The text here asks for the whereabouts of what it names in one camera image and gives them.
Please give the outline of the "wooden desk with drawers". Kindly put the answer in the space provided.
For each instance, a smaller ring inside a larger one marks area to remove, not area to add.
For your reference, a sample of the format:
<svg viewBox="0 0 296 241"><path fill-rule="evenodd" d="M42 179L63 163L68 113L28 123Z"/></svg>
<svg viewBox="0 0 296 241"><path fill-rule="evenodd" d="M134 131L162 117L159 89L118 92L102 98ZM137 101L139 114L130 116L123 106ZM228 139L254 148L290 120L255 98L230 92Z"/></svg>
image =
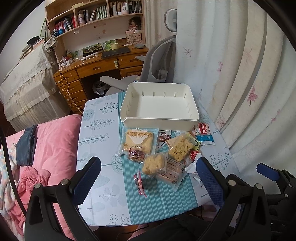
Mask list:
<svg viewBox="0 0 296 241"><path fill-rule="evenodd" d="M59 93L74 114L82 114L86 101L95 98L92 84L101 76L121 79L141 74L143 61L138 60L136 56L145 56L149 49L147 47L138 49L134 46L130 46L129 49L129 53L105 58L99 53L85 61L77 60L54 74Z"/></svg>

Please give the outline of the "small red candy packet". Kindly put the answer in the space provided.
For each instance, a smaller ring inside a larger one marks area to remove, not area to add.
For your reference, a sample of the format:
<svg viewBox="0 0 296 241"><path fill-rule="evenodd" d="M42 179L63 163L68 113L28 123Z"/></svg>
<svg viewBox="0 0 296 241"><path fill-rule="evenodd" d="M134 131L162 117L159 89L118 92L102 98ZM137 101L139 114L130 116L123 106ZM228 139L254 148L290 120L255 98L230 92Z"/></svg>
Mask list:
<svg viewBox="0 0 296 241"><path fill-rule="evenodd" d="M192 162L194 162L194 159L195 159L195 157L197 156L197 154L199 154L200 152L198 151L198 150L195 150L195 149L191 149L190 151L189 151L189 159L192 161Z"/></svg>

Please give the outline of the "dark red coffee sachet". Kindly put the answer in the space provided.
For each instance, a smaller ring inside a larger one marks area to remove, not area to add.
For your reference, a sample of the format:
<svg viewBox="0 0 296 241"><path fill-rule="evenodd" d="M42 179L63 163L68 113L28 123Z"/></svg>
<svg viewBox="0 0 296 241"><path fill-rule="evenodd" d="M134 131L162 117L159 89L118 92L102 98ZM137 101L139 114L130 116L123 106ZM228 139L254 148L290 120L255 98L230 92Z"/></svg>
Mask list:
<svg viewBox="0 0 296 241"><path fill-rule="evenodd" d="M166 140L171 138L171 130L160 130L158 133L158 140L157 140L157 149L163 147L166 143Z"/></svg>

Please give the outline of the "small red candy stick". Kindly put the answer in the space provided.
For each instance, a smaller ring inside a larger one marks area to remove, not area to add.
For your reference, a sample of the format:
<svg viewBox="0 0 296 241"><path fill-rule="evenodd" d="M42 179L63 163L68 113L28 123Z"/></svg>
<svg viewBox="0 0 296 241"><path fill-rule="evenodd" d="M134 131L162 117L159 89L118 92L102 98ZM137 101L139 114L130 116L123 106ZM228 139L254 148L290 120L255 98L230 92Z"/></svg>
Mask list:
<svg viewBox="0 0 296 241"><path fill-rule="evenodd" d="M140 171L137 171L137 173L134 174L133 180L136 184L139 195L147 197L147 195L145 194L145 191L144 191L144 187L142 185L142 177L141 177Z"/></svg>

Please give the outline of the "red nut snack packet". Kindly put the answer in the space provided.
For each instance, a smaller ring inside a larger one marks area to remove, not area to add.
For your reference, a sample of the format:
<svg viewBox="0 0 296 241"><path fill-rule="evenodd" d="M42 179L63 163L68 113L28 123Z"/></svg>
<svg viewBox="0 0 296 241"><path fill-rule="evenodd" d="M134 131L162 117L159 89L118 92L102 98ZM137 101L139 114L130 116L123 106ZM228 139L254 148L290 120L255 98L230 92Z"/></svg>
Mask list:
<svg viewBox="0 0 296 241"><path fill-rule="evenodd" d="M145 153L139 150L130 149L128 159L137 163L141 163L145 159Z"/></svg>

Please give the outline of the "white plastic storage bin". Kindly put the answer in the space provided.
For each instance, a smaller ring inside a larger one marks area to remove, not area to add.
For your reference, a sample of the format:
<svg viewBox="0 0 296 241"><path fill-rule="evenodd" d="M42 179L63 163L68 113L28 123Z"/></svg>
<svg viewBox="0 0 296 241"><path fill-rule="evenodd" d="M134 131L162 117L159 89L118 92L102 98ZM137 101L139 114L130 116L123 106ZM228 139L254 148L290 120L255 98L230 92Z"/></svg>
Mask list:
<svg viewBox="0 0 296 241"><path fill-rule="evenodd" d="M120 108L129 128L190 131L199 118L189 85L180 83L130 83Z"/></svg>

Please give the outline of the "clear printed pastry packet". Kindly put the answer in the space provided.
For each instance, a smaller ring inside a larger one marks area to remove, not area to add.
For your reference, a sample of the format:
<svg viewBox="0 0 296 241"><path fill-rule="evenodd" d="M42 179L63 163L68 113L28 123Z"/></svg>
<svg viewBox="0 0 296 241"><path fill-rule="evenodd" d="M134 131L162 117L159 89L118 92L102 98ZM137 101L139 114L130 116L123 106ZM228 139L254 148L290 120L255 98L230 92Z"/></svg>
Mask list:
<svg viewBox="0 0 296 241"><path fill-rule="evenodd" d="M173 187L173 192L176 192L187 175L185 168L191 163L192 161L189 158L185 158L183 161L178 162L170 157L166 157L166 170L157 173L154 177L171 185Z"/></svg>

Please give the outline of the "large beige cracker packet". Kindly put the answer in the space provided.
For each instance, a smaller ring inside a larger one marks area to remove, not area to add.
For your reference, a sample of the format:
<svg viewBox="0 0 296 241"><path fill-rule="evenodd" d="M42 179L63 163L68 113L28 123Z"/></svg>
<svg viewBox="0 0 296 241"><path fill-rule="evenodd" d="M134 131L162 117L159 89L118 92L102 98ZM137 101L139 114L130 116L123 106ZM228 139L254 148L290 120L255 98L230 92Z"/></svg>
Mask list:
<svg viewBox="0 0 296 241"><path fill-rule="evenodd" d="M119 155L126 155L129 151L142 151L146 155L156 152L158 128L127 128L123 127Z"/></svg>

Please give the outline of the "wooden bookshelf hutch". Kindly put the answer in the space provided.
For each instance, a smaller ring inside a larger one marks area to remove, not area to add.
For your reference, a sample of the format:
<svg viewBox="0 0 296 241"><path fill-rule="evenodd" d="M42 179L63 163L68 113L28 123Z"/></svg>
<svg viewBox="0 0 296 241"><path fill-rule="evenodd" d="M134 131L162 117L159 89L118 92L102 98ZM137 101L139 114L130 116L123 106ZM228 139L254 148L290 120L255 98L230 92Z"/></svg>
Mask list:
<svg viewBox="0 0 296 241"><path fill-rule="evenodd" d="M45 1L46 23L57 40L58 59L131 34L132 18L144 34L144 1Z"/></svg>

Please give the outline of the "round rice cake packet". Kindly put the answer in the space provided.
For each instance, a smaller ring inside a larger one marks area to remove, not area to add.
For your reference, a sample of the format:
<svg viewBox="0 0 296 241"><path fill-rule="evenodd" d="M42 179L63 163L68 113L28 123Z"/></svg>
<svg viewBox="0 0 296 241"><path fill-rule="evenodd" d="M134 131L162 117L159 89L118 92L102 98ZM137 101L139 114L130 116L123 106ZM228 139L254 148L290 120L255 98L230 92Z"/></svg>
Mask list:
<svg viewBox="0 0 296 241"><path fill-rule="evenodd" d="M156 153L147 156L142 163L142 173L148 176L154 176L158 173L165 172L167 169L167 154Z"/></svg>

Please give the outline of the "red white cookie packet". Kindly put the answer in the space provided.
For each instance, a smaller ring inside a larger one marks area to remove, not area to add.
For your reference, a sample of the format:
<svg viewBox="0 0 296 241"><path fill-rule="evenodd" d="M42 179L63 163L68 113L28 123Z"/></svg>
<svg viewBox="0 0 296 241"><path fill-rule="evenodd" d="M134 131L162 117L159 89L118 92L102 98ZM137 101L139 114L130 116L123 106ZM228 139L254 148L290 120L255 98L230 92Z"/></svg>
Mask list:
<svg viewBox="0 0 296 241"><path fill-rule="evenodd" d="M201 142L202 146L215 145L213 136L207 123L197 122L194 127L194 136L198 141Z"/></svg>

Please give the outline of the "floral white curtain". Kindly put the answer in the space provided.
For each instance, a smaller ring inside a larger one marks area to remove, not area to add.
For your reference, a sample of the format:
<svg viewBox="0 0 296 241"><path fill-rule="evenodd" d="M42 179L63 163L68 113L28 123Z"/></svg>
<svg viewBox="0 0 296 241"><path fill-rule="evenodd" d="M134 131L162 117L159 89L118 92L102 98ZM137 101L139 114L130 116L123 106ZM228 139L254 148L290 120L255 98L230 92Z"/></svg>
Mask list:
<svg viewBox="0 0 296 241"><path fill-rule="evenodd" d="M229 148L243 180L268 194L264 163L295 173L295 1L144 1L148 46L170 35L177 11L173 79L191 87Z"/></svg>

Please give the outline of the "pink blanket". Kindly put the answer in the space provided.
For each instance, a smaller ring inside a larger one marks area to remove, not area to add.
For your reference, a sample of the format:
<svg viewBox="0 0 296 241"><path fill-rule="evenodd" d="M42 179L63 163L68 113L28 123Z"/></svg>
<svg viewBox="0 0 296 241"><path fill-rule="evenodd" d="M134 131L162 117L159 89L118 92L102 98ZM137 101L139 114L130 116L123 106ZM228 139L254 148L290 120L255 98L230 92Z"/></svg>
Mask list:
<svg viewBox="0 0 296 241"><path fill-rule="evenodd" d="M82 117L68 115L39 124L32 166L16 163L16 144L23 131L6 137L11 170L24 207L28 207L33 187L38 182L53 186L63 179L71 179L76 172L78 136ZM17 240L23 240L25 217L16 201L1 153L1 217Z"/></svg>

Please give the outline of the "doll figure on shelf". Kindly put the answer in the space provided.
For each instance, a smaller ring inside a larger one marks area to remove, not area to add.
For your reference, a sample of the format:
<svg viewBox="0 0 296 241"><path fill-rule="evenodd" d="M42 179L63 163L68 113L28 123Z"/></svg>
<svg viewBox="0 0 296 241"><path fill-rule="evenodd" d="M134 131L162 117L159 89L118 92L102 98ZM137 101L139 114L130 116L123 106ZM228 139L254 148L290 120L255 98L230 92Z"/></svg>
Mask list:
<svg viewBox="0 0 296 241"><path fill-rule="evenodd" d="M128 23L128 30L129 31L137 31L137 30L141 30L141 25L142 25L142 22L141 22L141 19L139 16L134 16L133 18L131 18L129 20L129 23Z"/></svg>

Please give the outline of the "yellow rice crispy packet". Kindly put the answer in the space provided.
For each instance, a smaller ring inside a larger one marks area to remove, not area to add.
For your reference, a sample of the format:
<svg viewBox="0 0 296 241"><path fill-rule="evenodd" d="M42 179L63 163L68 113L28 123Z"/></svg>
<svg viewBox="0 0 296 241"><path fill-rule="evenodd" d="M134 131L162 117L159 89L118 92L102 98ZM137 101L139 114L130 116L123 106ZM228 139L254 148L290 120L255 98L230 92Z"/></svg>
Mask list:
<svg viewBox="0 0 296 241"><path fill-rule="evenodd" d="M175 161L181 162L188 156L191 150L198 151L200 144L200 141L191 134L182 133L174 139L171 148L168 150L168 156Z"/></svg>

